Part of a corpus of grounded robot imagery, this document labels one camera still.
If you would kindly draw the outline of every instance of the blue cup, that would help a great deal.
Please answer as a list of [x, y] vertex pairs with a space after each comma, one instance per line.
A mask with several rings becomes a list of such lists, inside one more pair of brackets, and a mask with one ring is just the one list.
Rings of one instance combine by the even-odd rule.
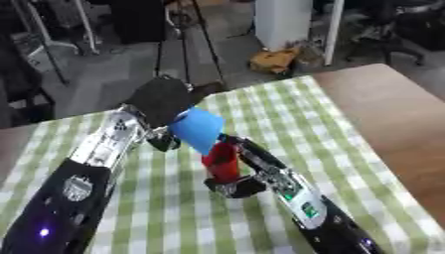
[[203, 109], [193, 107], [169, 126], [181, 140], [202, 155], [208, 155], [224, 125], [224, 119]]

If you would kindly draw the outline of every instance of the wooden table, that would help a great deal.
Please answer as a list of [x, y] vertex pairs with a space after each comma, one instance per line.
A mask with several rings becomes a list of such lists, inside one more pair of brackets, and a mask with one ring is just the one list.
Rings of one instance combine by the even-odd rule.
[[[315, 78], [445, 227], [445, 104], [383, 64], [320, 73]], [[0, 130], [0, 184], [34, 128]]]

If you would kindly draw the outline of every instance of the silver robotic arm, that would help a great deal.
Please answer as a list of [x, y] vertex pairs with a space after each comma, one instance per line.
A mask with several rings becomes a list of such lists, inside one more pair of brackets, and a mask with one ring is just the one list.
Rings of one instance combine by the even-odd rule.
[[167, 126], [211, 92], [168, 76], [139, 88], [52, 172], [10, 226], [0, 253], [83, 253], [122, 173], [123, 157], [144, 141], [164, 152], [178, 148]]
[[239, 158], [253, 168], [255, 174], [223, 185], [208, 179], [205, 184], [212, 191], [227, 198], [243, 198], [272, 190], [319, 254], [383, 253], [364, 230], [294, 169], [249, 139], [221, 134], [220, 140], [236, 145]]

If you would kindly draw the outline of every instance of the tablecloth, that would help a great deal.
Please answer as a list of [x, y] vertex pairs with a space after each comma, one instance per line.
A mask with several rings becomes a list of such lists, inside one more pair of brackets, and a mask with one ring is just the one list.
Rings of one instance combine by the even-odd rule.
[[[312, 77], [212, 95], [199, 106], [222, 116], [226, 133], [303, 174], [387, 253], [445, 253], [440, 226]], [[104, 114], [39, 125], [1, 189], [1, 235]], [[243, 200], [210, 192], [187, 145], [161, 153], [143, 144], [124, 167], [88, 253], [313, 253], [271, 191]]]

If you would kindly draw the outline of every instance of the white cabinet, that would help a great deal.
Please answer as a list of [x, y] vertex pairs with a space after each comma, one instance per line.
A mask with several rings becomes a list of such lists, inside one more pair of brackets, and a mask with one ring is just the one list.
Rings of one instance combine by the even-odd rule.
[[256, 0], [255, 35], [271, 51], [286, 43], [306, 40], [312, 16], [312, 0]]

